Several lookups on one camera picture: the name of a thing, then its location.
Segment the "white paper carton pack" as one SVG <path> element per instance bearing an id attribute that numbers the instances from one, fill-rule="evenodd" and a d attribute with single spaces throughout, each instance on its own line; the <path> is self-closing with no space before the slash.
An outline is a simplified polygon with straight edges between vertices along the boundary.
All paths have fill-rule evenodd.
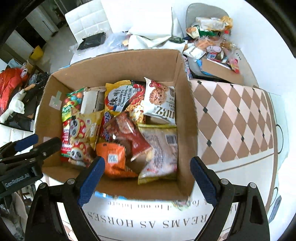
<path id="1" fill-rule="evenodd" d="M 86 87 L 83 91 L 80 112 L 82 114 L 89 114 L 104 110 L 105 91 L 106 88 L 104 86 Z"/>

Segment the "pile of snack packets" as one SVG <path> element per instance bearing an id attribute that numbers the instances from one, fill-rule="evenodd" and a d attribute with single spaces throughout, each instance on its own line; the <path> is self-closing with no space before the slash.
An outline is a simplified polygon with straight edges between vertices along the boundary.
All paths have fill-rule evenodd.
<path id="1" fill-rule="evenodd" d="M 238 59 L 234 57 L 236 44 L 230 40 L 233 20 L 229 16 L 221 18 L 196 17 L 191 27 L 186 28 L 188 43 L 183 54 L 191 58 L 201 73 L 211 75 L 202 70 L 202 59 L 211 60 L 239 74 Z"/>

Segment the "green fruit candy bag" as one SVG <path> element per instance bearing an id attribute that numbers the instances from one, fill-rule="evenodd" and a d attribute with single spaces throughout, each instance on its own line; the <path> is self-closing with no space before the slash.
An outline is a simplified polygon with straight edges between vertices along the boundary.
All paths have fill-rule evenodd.
<path id="1" fill-rule="evenodd" d="M 66 94 L 61 113 L 61 120 L 63 123 L 71 118 L 73 108 L 77 110 L 81 109 L 83 94 L 84 88 Z"/>

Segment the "red bag on floor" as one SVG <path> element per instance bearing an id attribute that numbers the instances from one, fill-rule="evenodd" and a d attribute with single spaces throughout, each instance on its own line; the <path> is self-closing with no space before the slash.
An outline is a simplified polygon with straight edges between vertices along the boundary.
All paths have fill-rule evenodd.
<path id="1" fill-rule="evenodd" d="M 28 74 L 25 69 L 8 68 L 1 72 L 0 85 L 0 108 L 3 114 L 8 108 L 11 93 L 21 84 L 28 80 Z"/>

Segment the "white leather chair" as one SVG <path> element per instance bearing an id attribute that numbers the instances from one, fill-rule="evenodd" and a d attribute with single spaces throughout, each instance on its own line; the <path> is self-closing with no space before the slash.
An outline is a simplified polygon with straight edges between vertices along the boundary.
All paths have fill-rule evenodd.
<path id="1" fill-rule="evenodd" d="M 101 32 L 111 32 L 101 1 L 86 2 L 67 12 L 65 19 L 77 43 Z"/>

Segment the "yellow box on floor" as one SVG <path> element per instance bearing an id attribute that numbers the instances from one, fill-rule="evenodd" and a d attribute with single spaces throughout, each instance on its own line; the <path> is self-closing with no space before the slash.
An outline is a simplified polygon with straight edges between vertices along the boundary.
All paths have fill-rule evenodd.
<path id="1" fill-rule="evenodd" d="M 35 62 L 39 61 L 44 55 L 44 51 L 40 46 L 37 46 L 29 55 L 29 58 Z"/>

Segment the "small white snack packet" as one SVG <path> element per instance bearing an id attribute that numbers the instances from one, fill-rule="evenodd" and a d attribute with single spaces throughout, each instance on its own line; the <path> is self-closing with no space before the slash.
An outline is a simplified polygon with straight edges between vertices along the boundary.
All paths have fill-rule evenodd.
<path id="1" fill-rule="evenodd" d="M 147 153 L 147 164 L 138 175 L 137 183 L 140 185 L 157 180 L 176 180 L 178 170 L 177 127 L 140 124 L 138 129 L 152 149 Z"/>

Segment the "small cardboard box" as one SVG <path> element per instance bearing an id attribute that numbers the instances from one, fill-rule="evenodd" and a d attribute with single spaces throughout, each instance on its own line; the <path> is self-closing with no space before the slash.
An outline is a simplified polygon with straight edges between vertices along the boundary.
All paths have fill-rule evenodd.
<path id="1" fill-rule="evenodd" d="M 200 71 L 210 77 L 217 77 L 234 84 L 244 84 L 244 78 L 241 74 L 235 73 L 230 67 L 219 62 L 201 58 L 196 61 Z"/>

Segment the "orange snack packet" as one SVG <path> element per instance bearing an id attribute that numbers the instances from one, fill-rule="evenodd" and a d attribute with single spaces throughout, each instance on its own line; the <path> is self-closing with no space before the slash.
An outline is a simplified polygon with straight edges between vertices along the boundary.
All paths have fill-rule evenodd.
<path id="1" fill-rule="evenodd" d="M 98 143 L 96 154 L 105 161 L 104 174 L 113 179 L 136 178 L 138 174 L 126 166 L 125 147 L 116 143 Z"/>

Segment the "white padded sofa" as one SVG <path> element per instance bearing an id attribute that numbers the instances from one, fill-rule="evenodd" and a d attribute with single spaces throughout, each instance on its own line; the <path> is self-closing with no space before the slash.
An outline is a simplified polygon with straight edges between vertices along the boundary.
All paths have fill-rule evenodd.
<path id="1" fill-rule="evenodd" d="M 0 134 L 0 147 L 2 147 L 9 142 L 15 142 L 18 140 L 22 140 L 28 136 L 31 136 L 33 132 L 18 130 L 16 128 L 12 128 L 1 124 Z"/>

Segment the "red pastry snack packet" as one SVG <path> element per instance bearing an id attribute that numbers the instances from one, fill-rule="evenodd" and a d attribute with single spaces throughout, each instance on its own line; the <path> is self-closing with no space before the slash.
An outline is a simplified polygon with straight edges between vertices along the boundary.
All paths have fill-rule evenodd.
<path id="1" fill-rule="evenodd" d="M 126 147 L 127 156 L 131 161 L 152 150 L 151 145 L 145 140 L 127 112 L 112 118 L 104 125 L 104 129 L 113 141 L 118 141 Z"/>

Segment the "brown cardboard box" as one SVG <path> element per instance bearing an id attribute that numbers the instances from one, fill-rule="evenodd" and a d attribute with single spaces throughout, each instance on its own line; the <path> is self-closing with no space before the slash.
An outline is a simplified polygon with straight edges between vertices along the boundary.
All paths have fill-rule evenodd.
<path id="1" fill-rule="evenodd" d="M 61 136 L 61 109 L 53 106 L 54 98 L 64 100 L 68 92 L 82 87 L 103 86 L 120 80 L 142 81 L 145 78 L 166 83 L 176 91 L 177 179 L 140 185 L 134 179 L 115 180 L 103 176 L 96 189 L 110 196 L 136 200 L 186 200 L 192 194 L 195 183 L 190 160 L 197 154 L 198 124 L 184 59 L 177 50 L 113 52 L 77 62 L 53 73 L 43 92 L 35 132 L 40 143 Z"/>

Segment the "white cloth bag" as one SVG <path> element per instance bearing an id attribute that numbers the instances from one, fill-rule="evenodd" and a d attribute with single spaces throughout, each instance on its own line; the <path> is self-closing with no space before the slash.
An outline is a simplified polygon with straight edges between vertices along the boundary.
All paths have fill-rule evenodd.
<path id="1" fill-rule="evenodd" d="M 170 41 L 172 37 L 183 38 L 184 34 L 168 1 L 102 1 L 102 5 L 112 32 L 130 35 L 130 50 L 174 49 L 183 52 L 186 42 Z"/>

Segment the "orange panda snack bag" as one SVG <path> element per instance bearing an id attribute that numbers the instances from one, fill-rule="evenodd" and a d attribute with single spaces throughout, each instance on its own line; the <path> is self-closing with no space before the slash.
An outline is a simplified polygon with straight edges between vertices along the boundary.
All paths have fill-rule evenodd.
<path id="1" fill-rule="evenodd" d="M 68 162 L 70 164 L 89 167 L 96 157 L 96 153 L 88 142 L 77 141 L 72 145 Z"/>

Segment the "yellow panda snack bag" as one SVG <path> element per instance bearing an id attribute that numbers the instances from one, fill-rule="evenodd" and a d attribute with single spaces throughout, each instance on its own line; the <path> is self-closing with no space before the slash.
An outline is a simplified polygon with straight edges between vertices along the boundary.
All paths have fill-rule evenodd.
<path id="1" fill-rule="evenodd" d="M 69 142 L 80 140 L 87 142 L 95 150 L 98 131 L 101 126 L 103 111 L 82 114 L 77 109 L 72 109 L 70 120 Z"/>

